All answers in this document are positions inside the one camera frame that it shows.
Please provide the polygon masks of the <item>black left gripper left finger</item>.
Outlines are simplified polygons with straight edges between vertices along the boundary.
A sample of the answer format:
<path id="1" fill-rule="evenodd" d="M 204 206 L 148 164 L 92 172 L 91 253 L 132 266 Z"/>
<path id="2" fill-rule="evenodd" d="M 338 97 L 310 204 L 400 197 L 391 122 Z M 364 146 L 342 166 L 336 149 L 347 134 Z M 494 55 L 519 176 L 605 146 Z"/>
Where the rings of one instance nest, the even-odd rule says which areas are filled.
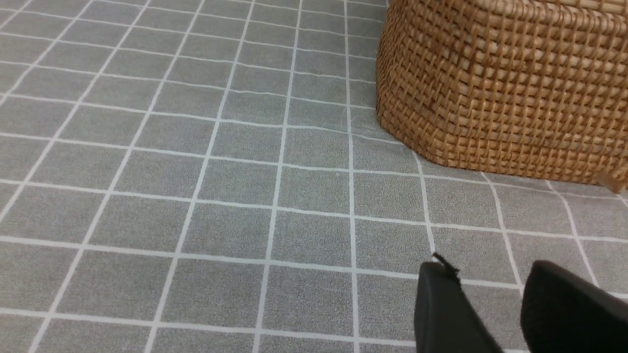
<path id="1" fill-rule="evenodd" d="M 421 264 L 414 310 L 418 353 L 502 353 L 465 295 L 459 270 L 442 255 Z"/>

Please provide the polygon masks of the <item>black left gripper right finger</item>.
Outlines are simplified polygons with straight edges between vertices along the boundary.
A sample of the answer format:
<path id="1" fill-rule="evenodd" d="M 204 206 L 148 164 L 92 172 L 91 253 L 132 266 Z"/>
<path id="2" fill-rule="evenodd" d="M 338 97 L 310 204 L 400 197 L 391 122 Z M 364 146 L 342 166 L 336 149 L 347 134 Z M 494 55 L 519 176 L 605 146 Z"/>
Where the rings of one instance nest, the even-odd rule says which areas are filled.
<path id="1" fill-rule="evenodd" d="M 626 302 L 548 260 L 532 264 L 521 329 L 532 353 L 625 353 Z"/>

